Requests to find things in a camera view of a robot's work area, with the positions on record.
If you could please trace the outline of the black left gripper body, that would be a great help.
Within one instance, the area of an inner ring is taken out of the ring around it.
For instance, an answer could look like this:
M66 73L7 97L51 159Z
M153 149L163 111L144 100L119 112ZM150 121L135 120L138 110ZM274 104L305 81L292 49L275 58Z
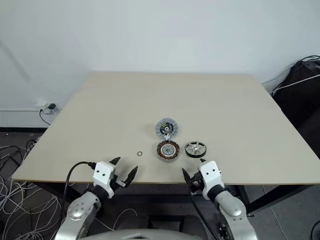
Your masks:
M109 177L109 192L114 194L118 188L125 188L126 183L118 178L115 174L116 168L114 166L111 167L111 173Z

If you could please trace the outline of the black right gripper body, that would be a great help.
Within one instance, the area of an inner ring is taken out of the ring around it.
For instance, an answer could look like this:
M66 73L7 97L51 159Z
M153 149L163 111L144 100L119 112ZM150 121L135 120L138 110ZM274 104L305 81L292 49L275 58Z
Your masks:
M191 195L201 194L204 189L203 176L198 171L188 180L188 187Z

